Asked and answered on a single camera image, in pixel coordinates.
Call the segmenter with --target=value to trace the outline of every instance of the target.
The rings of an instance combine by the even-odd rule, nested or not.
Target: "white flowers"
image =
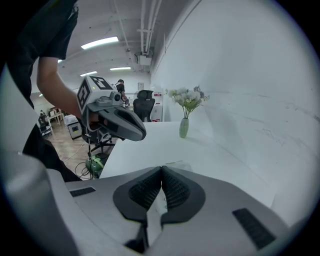
[[[184,118],[188,118],[190,113],[199,107],[202,101],[209,100],[209,96],[200,90],[200,86],[196,86],[193,90],[182,87],[178,90],[166,90],[166,94],[172,98],[174,103],[178,103],[184,113]]]

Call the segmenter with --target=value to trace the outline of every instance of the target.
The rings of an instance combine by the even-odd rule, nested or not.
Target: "black t-shirt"
[[[77,19],[77,0],[50,0],[26,24],[13,44],[7,66],[32,107],[30,77],[36,59],[54,57],[64,60]],[[43,139],[37,125],[31,131],[23,153],[39,159],[46,168],[59,171],[65,182],[81,180],[64,165],[53,145]]]
[[[125,91],[125,85],[123,83],[119,83],[116,85],[116,89],[118,90],[118,93],[122,93]]]

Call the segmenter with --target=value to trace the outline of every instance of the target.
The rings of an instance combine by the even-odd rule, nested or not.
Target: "ceiling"
[[[162,0],[158,16],[154,25],[150,54],[161,49],[155,49],[157,34],[166,13],[179,12],[183,3],[188,0]],[[149,14],[152,0],[146,0],[144,29],[148,28]],[[99,75],[108,75],[114,72],[145,73],[150,71],[149,66],[137,64],[134,54],[141,52],[141,35],[137,30],[141,28],[142,0],[78,0],[79,14],[77,25],[73,30],[68,45],[66,60],[58,64],[59,74],[68,87],[79,87],[81,74],[97,71]],[[119,42],[107,43],[90,49],[82,49],[87,43],[109,37],[118,37]],[[32,92],[38,92],[36,72],[38,62],[34,64],[31,76]],[[110,68],[131,67],[131,70],[110,71]]]

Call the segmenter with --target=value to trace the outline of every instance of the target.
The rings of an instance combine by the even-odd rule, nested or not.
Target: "pipe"
[[[142,0],[142,7],[141,7],[141,29],[145,29],[145,15],[146,15],[146,0]],[[140,32],[140,39],[141,39],[141,53],[144,52],[144,33]]]
[[[113,2],[114,2],[114,7],[115,7],[116,14],[117,14],[119,22],[120,22],[121,30],[122,30],[122,33],[123,33],[123,36],[124,36],[124,40],[125,40],[125,43],[126,43],[126,47],[127,47],[128,52],[129,52],[129,55],[130,55],[130,59],[131,59],[131,62],[132,62],[132,67],[133,67],[133,70],[136,71],[134,58],[132,57],[132,54],[131,54],[131,51],[130,51],[130,47],[129,47],[129,44],[128,44],[128,41],[127,41],[126,33],[125,33],[125,30],[124,30],[124,25],[122,24],[122,20],[121,20],[121,17],[119,15],[119,11],[118,11],[118,6],[117,6],[117,3],[116,3],[116,0],[113,0]]]
[[[155,28],[155,24],[156,24],[156,20],[157,20],[157,16],[158,16],[158,12],[159,12],[159,9],[160,9],[161,2],[162,2],[162,0],[159,0],[158,5],[156,6],[156,9],[155,9],[149,41],[145,42],[145,48],[146,48],[146,54],[147,55],[149,55],[151,38],[152,38],[152,34],[153,34],[153,31],[154,31],[154,28]]]
[[[152,17],[154,15],[154,11],[155,11],[155,7],[156,7],[156,2],[157,0],[152,0],[151,3],[151,8],[150,8],[150,13],[149,13],[149,21],[148,21],[148,30],[151,30],[151,26],[152,26]],[[146,34],[146,41],[145,41],[145,52],[148,51],[148,42],[149,42],[149,38],[150,38],[150,32]]]

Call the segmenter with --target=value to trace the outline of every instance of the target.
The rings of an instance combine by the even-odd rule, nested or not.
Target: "black vent slot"
[[[232,214],[238,220],[258,250],[276,239],[276,237],[271,234],[247,208],[234,210]]]
[[[70,194],[72,197],[79,197],[85,194],[89,194],[91,192],[96,191],[93,187],[85,187],[85,188],[81,188],[81,189],[77,189],[77,190],[72,190],[70,191]]]
[[[168,211],[182,205],[190,195],[187,184],[162,169],[162,189],[165,193]]]
[[[161,172],[155,172],[149,177],[138,181],[129,190],[129,197],[132,201],[149,210],[156,199],[161,188]]]

